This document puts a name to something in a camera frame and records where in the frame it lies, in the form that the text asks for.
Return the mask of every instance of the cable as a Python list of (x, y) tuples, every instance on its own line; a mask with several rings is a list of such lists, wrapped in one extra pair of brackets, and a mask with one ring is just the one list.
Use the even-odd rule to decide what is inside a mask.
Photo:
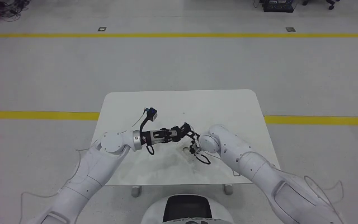
[(257, 8), (259, 4), (263, 4), (263, 3), (260, 3), (260, 0), (258, 0), (258, 4), (257, 4), (257, 6), (255, 6), (255, 0), (253, 0), (253, 6), (254, 6), (255, 8)]
[[(217, 157), (217, 156), (211, 155), (211, 154), (205, 152), (204, 150), (202, 150), (202, 151), (203, 151), (203, 153), (205, 153), (205, 154), (207, 154), (207, 155), (209, 155), (209, 156), (212, 156), (212, 157), (214, 157), (214, 158), (217, 158), (218, 160), (221, 160), (221, 159), (220, 159), (219, 157)], [(232, 170), (232, 172), (233, 172), (233, 176), (241, 176), (240, 174), (239, 174), (239, 175), (235, 175), (235, 171), (234, 171), (233, 169), (231, 169), (231, 170)]]
[(140, 121), (141, 120), (141, 118), (144, 116), (144, 113), (145, 113), (145, 110), (146, 110), (147, 108), (144, 108), (144, 111), (143, 111), (143, 114), (140, 116), (140, 118), (132, 125), (132, 127), (134, 127), (134, 125), (136, 125), (137, 123), (138, 123), (138, 121)]
[(14, 22), (20, 19), (21, 11), (27, 10), (31, 0), (14, 0), (11, 4), (0, 1), (0, 18), (7, 22)]
[[(335, 212), (335, 214), (338, 216), (338, 219), (341, 221), (342, 224), (344, 224), (343, 220), (341, 219), (341, 216), (338, 214), (337, 210), (335, 209), (335, 207), (333, 206), (331, 200), (327, 197), (327, 195), (325, 194), (325, 192), (323, 191), (323, 189), (312, 179), (310, 178), (309, 176), (304, 176), (303, 177), (304, 181), (306, 182), (306, 184), (308, 185), (308, 187), (317, 195), (318, 198), (320, 198), (322, 201), (325, 202), (325, 204), (327, 204), (329, 207), (331, 207), (333, 209), (333, 211)], [(325, 196), (325, 198), (328, 200), (328, 202), (326, 202), (326, 200), (324, 200), (321, 196), (318, 195), (318, 193), (312, 189), (312, 187), (308, 184), (307, 182), (307, 179), (311, 180), (315, 185), (316, 187), (321, 190), (321, 192), (323, 193), (323, 195)], [(344, 190), (343, 190), (343, 184), (341, 181), (338, 181), (341, 183), (341, 186), (342, 186), (342, 195), (344, 195)]]
[[(289, 175), (292, 175), (292, 176), (296, 176), (296, 175), (291, 174), (291, 173), (289, 173), (289, 172), (286, 172), (286, 171), (282, 171), (282, 170), (277, 169), (277, 168), (276, 168), (275, 166), (273, 166), (265, 157), (263, 157), (260, 153), (253, 152), (253, 151), (245, 152), (244, 154), (242, 154), (242, 156), (239, 158), (239, 161), (238, 161), (238, 162), (240, 163), (240, 159), (241, 159), (242, 157), (244, 157), (244, 155), (246, 155), (246, 154), (248, 154), (248, 153), (255, 153), (255, 154), (259, 155), (259, 156), (260, 156), (263, 160), (265, 160), (273, 169), (275, 169), (275, 170), (277, 170), (277, 171), (279, 171), (279, 172), (283, 172), (283, 173), (286, 173), (286, 174), (289, 174)], [(323, 191), (323, 189), (322, 189), (311, 177), (309, 177), (309, 176), (304, 176), (303, 179), (304, 179), (304, 181), (306, 182), (307, 186), (311, 189), (311, 191), (312, 191), (318, 198), (320, 198), (326, 205), (328, 205), (329, 207), (331, 207), (331, 208), (333, 209), (334, 213), (338, 216), (338, 219), (341, 221), (341, 223), (344, 224), (344, 222), (343, 222), (341, 216), (338, 214), (337, 210), (335, 209), (335, 207), (333, 206), (332, 202), (331, 202), (330, 199), (327, 197), (327, 195), (325, 194), (325, 192)], [(311, 180), (311, 181), (316, 185), (316, 187), (323, 193), (323, 195), (325, 196), (325, 198), (327, 198), (328, 202), (326, 202), (326, 200), (324, 200), (324, 199), (317, 193), (317, 191), (315, 191), (315, 190), (308, 184), (307, 179)], [(334, 187), (336, 187), (338, 183), (340, 183), (341, 186), (342, 186), (342, 199), (343, 199), (343, 197), (344, 197), (344, 189), (343, 189), (342, 181), (339, 180), (339, 181), (338, 181), (332, 188), (330, 188), (330, 189), (333, 189)]]
[[(133, 125), (132, 125), (132, 127), (134, 126), (134, 125), (136, 125), (137, 123), (138, 123), (138, 121), (143, 117), (143, 115), (144, 115), (144, 113), (145, 113), (145, 110), (146, 110), (146, 108), (144, 108), (144, 112), (143, 112), (143, 114), (142, 114), (142, 116), (137, 120), (137, 122), (135, 122)], [(32, 192), (22, 192), (21, 193), (21, 195), (20, 195), (20, 220), (19, 220), (19, 224), (21, 224), (21, 221), (22, 221), (22, 209), (23, 209), (23, 195), (24, 194), (29, 194), (29, 195), (32, 195), (32, 196), (35, 196), (35, 197), (38, 197), (38, 198), (52, 198), (53, 196), (56, 196), (56, 195), (58, 195), (60, 192), (61, 192), (61, 190), (62, 190), (62, 188), (64, 187), (64, 186), (66, 186), (66, 184), (70, 181), (70, 180), (72, 180), (72, 178), (74, 178), (74, 176), (77, 174), (77, 172), (78, 172), (78, 169), (79, 169), (79, 166), (80, 166), (80, 164), (81, 164), (81, 151), (86, 151), (86, 150), (89, 150), (89, 148), (85, 148), (85, 149), (82, 149), (82, 150), (75, 150), (75, 151), (77, 151), (78, 152), (78, 156), (79, 156), (79, 159), (78, 159), (78, 166), (77, 166), (77, 168), (76, 168), (76, 171), (74, 172), (74, 174), (69, 178), (69, 179), (67, 179), (66, 180), (66, 182), (61, 186), (61, 188), (55, 193), (55, 194), (52, 194), (52, 195), (39, 195), (39, 194), (34, 194), (34, 193), (32, 193)]]
[(83, 150), (76, 150), (78, 152), (78, 156), (79, 156), (79, 159), (78, 159), (78, 166), (76, 168), (76, 171), (74, 172), (74, 174), (66, 180), (66, 182), (61, 186), (61, 188), (55, 193), (55, 194), (52, 194), (52, 195), (48, 195), (48, 196), (44, 196), (44, 195), (39, 195), (39, 194), (34, 194), (34, 193), (31, 193), (31, 192), (22, 192), (21, 193), (21, 196), (20, 196), (20, 220), (18, 222), (18, 224), (21, 224), (21, 221), (22, 221), (22, 207), (23, 207), (23, 195), (24, 194), (29, 194), (29, 195), (32, 195), (32, 196), (35, 196), (35, 197), (38, 197), (38, 198), (52, 198), (53, 196), (56, 196), (58, 195), (58, 193), (61, 192), (62, 188), (70, 181), (72, 180), (72, 178), (74, 178), (74, 176), (76, 175), (78, 169), (79, 169), (79, 166), (81, 164), (81, 153), (80, 151), (85, 151), (85, 150), (89, 150), (89, 148), (85, 148)]

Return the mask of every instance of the white wire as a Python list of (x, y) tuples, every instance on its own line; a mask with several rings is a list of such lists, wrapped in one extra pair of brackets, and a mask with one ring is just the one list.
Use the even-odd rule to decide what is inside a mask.
[[(265, 157), (263, 157), (261, 154), (259, 154), (259, 153), (257, 153), (257, 152), (253, 152), (253, 151), (245, 152), (244, 154), (242, 154), (242, 156), (239, 158), (239, 161), (238, 161), (238, 162), (240, 162), (240, 159), (241, 159), (242, 157), (244, 157), (244, 155), (246, 155), (246, 154), (248, 154), (248, 153), (255, 153), (255, 154), (259, 155), (259, 156), (260, 156), (262, 159), (264, 159), (273, 169), (275, 169), (275, 170), (277, 170), (277, 171), (279, 171), (279, 172), (284, 172), (284, 173), (286, 173), (286, 174), (296, 176), (296, 175), (291, 174), (291, 173), (289, 173), (289, 172), (286, 172), (286, 171), (282, 171), (282, 170), (277, 169), (277, 168), (276, 168), (275, 166), (273, 166)], [(328, 205), (329, 207), (331, 207), (331, 208), (333, 209), (334, 213), (338, 216), (338, 219), (341, 221), (341, 223), (344, 224), (344, 222), (343, 222), (341, 216), (338, 214), (337, 210), (335, 209), (335, 207), (333, 206), (332, 202), (331, 202), (330, 199), (327, 197), (327, 195), (325, 194), (325, 192), (323, 191), (323, 189), (322, 189), (310, 176), (304, 176), (303, 179), (304, 179), (304, 181), (306, 182), (307, 186), (311, 189), (311, 191), (312, 191), (318, 198), (320, 198), (322, 201), (324, 201), (324, 203), (325, 203), (326, 205)], [(323, 193), (323, 195), (325, 196), (325, 198), (327, 198), (328, 202), (326, 202), (326, 200), (324, 200), (321, 196), (319, 196), (319, 194), (317, 193), (317, 191), (314, 190), (314, 189), (308, 184), (307, 179), (311, 180), (311, 181), (317, 186), (317, 188)], [(341, 198), (341, 200), (342, 200), (343, 197), (344, 197), (344, 189), (343, 189), (342, 181), (339, 180), (332, 188), (329, 188), (329, 189), (333, 189), (334, 187), (337, 186), (338, 183), (340, 183), (340, 184), (341, 184), (341, 187), (342, 187), (342, 198)]]
[[(306, 182), (306, 184), (308, 185), (308, 187), (317, 195), (318, 198), (320, 198), (322, 201), (325, 202), (326, 205), (328, 205), (329, 207), (331, 207), (333, 209), (333, 211), (335, 212), (335, 214), (338, 216), (339, 220), (341, 221), (342, 224), (344, 224), (343, 220), (341, 219), (341, 216), (338, 214), (336, 208), (333, 206), (331, 200), (327, 197), (326, 193), (323, 191), (323, 189), (312, 179), (310, 178), (309, 176), (304, 176), (303, 177), (304, 181)], [(325, 196), (325, 198), (328, 200), (328, 202), (326, 202), (326, 200), (324, 200), (321, 196), (319, 196), (319, 194), (314, 190), (312, 189), (312, 187), (308, 184), (307, 182), (307, 179), (311, 180), (316, 186), (317, 188), (323, 193), (323, 195)], [(344, 190), (343, 190), (343, 184), (342, 184), (342, 181), (338, 181), (339, 183), (341, 183), (341, 186), (342, 186), (342, 196), (344, 196)]]
[(138, 121), (140, 121), (141, 120), (141, 118), (144, 116), (144, 113), (145, 113), (145, 110), (146, 110), (147, 108), (144, 108), (144, 112), (143, 112), (143, 114), (140, 116), (140, 118), (132, 125), (132, 127), (134, 127), (134, 125), (136, 125), (137, 123), (138, 123)]
[(39, 194), (34, 194), (32, 192), (22, 192), (21, 193), (21, 196), (20, 196), (20, 220), (18, 222), (18, 224), (21, 224), (21, 221), (22, 221), (22, 207), (23, 207), (23, 195), (24, 194), (29, 194), (29, 195), (32, 195), (32, 196), (35, 196), (35, 197), (38, 197), (38, 198), (52, 198), (53, 196), (56, 196), (58, 195), (58, 193), (62, 190), (62, 188), (70, 181), (72, 180), (72, 178), (76, 175), (78, 169), (79, 169), (79, 166), (81, 164), (81, 153), (80, 151), (85, 151), (85, 150), (89, 150), (89, 148), (85, 148), (83, 150), (76, 150), (78, 152), (78, 156), (79, 156), (79, 159), (78, 159), (78, 166), (76, 168), (76, 171), (74, 172), (74, 174), (66, 180), (66, 182), (61, 186), (61, 188), (55, 193), (55, 194), (52, 194), (52, 195), (39, 195)]

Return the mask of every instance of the black wire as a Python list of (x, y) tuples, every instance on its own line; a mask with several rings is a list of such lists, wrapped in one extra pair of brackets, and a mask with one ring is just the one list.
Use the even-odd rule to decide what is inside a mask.
[(0, 18), (7, 22), (20, 19), (21, 11), (27, 10), (31, 0), (14, 0), (11, 4), (0, 1)]
[(149, 154), (154, 155), (154, 148), (153, 148), (153, 146), (147, 146), (147, 150), (148, 150)]
[(207, 162), (205, 162), (205, 161), (199, 159), (199, 157), (197, 157), (197, 156), (195, 155), (195, 158), (197, 158), (197, 160), (199, 160), (200, 162), (202, 162), (202, 163), (204, 163), (204, 164), (207, 164), (207, 165), (210, 165), (210, 164), (211, 164), (210, 160), (209, 160), (206, 156), (204, 156), (203, 154), (199, 154), (199, 155), (202, 156), (202, 157), (204, 157), (204, 158), (206, 158), (206, 161), (207, 161)]

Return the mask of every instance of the floor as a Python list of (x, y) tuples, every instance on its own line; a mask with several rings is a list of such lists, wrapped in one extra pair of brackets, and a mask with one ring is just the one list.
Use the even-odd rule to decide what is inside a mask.
[[(249, 0), (33, 0), (1, 33), (356, 33), (358, 2), (298, 4), (292, 14), (263, 13)], [(0, 110), (100, 111), (113, 91), (249, 88), (264, 115), (358, 116), (356, 38), (0, 38)], [(0, 224), (20, 217), (20, 194), (52, 194), (71, 175), (75, 148), (90, 145), (95, 121), (0, 120)], [(268, 125), (281, 168), (323, 187), (342, 180), (335, 204), (355, 223), (358, 127)], [(280, 223), (252, 184), (106, 186), (78, 224), (139, 223), (162, 197), (197, 193), (227, 207), (236, 223)], [(51, 199), (26, 196), (25, 219)]]

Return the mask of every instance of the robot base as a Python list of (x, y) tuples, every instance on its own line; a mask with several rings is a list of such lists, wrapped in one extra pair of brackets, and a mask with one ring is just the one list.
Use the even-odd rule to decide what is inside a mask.
[(160, 224), (180, 218), (212, 218), (233, 223), (229, 211), (218, 202), (195, 194), (177, 194), (152, 204), (141, 224)]

